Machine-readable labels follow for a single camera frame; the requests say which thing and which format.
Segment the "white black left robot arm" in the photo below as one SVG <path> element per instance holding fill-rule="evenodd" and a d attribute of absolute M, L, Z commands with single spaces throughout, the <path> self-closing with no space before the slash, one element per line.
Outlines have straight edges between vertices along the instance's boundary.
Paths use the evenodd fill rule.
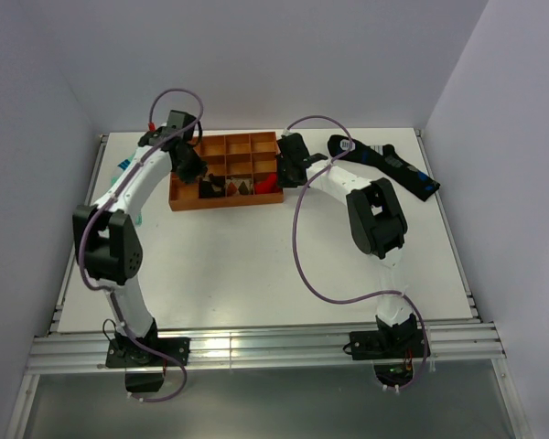
<path fill-rule="evenodd" d="M 169 174 L 192 183 L 207 171 L 191 143 L 200 128 L 199 118 L 171 111 L 166 124 L 150 127 L 139 139 L 127 168 L 112 186 L 91 205 L 79 205 L 72 215 L 81 278 L 88 289 L 105 292 L 116 334 L 128 343 L 127 355 L 139 365 L 156 361 L 160 343 L 138 280 L 144 250 L 135 220 Z"/>

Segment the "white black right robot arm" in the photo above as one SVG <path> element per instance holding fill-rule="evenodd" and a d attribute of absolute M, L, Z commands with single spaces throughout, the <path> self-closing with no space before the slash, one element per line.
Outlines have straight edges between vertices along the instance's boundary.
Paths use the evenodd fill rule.
<path fill-rule="evenodd" d="M 382 353 L 395 357 L 410 342 L 406 330 L 420 322 L 412 301 L 402 289 L 384 289 L 351 299 L 332 299 L 318 292 L 308 281 L 297 248 L 300 210 L 309 188 L 315 188 L 341 202 L 347 209 L 350 235 L 366 256 L 385 262 L 390 270 L 400 261 L 408 224 L 392 183 L 382 177 L 366 180 L 335 166 L 336 161 L 356 151 L 355 140 L 340 136 L 339 153 L 327 156 L 310 154 L 301 134 L 285 131 L 277 140 L 277 179 L 281 188 L 300 189 L 292 223 L 292 253 L 299 277 L 307 290 L 333 305 L 353 305 L 369 298 L 378 300 L 376 323 L 381 330 L 378 346 Z"/>

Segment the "brown argyle sock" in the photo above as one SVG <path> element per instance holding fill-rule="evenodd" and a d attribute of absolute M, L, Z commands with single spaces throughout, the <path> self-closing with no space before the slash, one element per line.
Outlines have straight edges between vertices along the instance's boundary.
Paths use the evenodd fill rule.
<path fill-rule="evenodd" d="M 207 174 L 199 181 L 199 198 L 223 198 L 226 196 L 226 177 Z"/>

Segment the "wooden compartment tray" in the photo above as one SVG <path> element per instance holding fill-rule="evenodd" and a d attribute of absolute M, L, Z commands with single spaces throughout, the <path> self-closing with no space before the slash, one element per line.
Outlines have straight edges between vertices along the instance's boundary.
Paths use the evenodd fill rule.
<path fill-rule="evenodd" d="M 281 203 L 277 184 L 279 153 L 274 132 L 204 135 L 194 150 L 207 173 L 186 184 L 170 176 L 168 204 L 173 211 Z"/>

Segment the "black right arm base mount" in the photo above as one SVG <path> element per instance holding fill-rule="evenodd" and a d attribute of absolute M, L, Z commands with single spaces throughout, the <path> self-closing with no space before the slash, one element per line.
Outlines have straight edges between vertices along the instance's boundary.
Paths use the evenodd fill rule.
<path fill-rule="evenodd" d="M 393 360 L 373 367 L 378 381 L 389 387 L 410 382 L 414 377 L 414 360 L 431 354 L 421 329 L 385 327 L 350 332 L 349 342 L 342 350 L 353 360 Z"/>

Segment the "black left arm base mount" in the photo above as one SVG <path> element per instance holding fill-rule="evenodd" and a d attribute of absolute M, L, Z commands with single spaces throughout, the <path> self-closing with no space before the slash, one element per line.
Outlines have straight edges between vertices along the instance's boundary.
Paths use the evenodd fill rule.
<path fill-rule="evenodd" d="M 190 339 L 162 337 L 154 339 L 149 348 L 138 347 L 128 337 L 116 335 L 109 343 L 105 368 L 122 369 L 127 391 L 136 394 L 158 392 L 165 382 L 167 367 L 188 364 Z"/>

